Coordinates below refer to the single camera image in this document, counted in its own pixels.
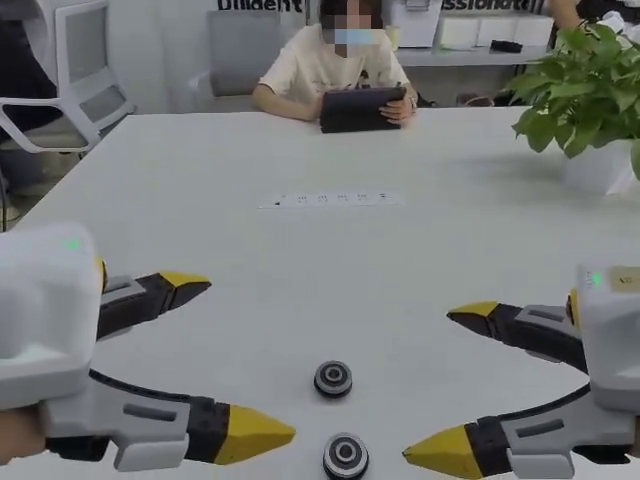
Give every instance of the wall sign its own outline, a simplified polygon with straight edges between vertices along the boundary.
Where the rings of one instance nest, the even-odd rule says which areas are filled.
[[[515,10],[527,11],[529,0],[444,0],[442,9],[451,10]]]
[[[218,0],[218,10],[269,10],[303,13],[303,0]]]

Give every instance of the small disc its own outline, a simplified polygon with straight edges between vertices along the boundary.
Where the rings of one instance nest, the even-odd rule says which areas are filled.
[[[351,369],[342,362],[334,360],[325,362],[316,370],[313,385],[318,393],[324,397],[344,397],[353,386]]]
[[[369,452],[357,436],[339,433],[327,441],[322,464],[331,480],[358,480],[369,467]]]

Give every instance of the tablet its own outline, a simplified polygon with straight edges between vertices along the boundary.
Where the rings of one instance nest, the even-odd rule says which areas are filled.
[[[399,129],[400,125],[380,114],[380,107],[402,100],[405,93],[404,87],[327,92],[322,99],[320,129],[322,133]]]

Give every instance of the gray gripper jaw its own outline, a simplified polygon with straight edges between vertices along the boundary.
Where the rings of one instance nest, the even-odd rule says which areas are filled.
[[[506,415],[501,422],[518,478],[573,478],[571,452],[600,464],[628,463],[635,417],[600,408],[588,386],[540,408],[533,415]]]
[[[121,472],[179,466],[189,447],[189,403],[136,390],[142,389],[92,371],[81,394],[43,402],[48,444],[55,446],[50,450],[63,458],[99,461],[108,443],[100,440],[109,439],[118,448],[115,467]],[[103,451],[88,451],[94,445]]]

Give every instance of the table surface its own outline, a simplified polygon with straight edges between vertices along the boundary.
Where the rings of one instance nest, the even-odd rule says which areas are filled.
[[[126,478],[321,480],[322,449],[349,431],[368,480],[444,476],[401,452],[448,426],[545,403],[585,378],[449,322],[496,299],[564,304],[593,255],[638,258],[640,198],[567,190],[560,155],[532,154],[509,125],[519,109],[430,109],[403,131],[322,135],[257,113],[133,116],[19,228],[82,222],[111,274],[181,270],[213,288],[153,325],[97,346],[95,368],[150,388],[213,396],[295,426],[293,443],[231,467],[184,464]],[[404,206],[261,210],[274,194],[384,190]],[[346,362],[352,393],[312,388]],[[4,479],[118,479],[50,455]],[[640,463],[577,478],[635,479]]]

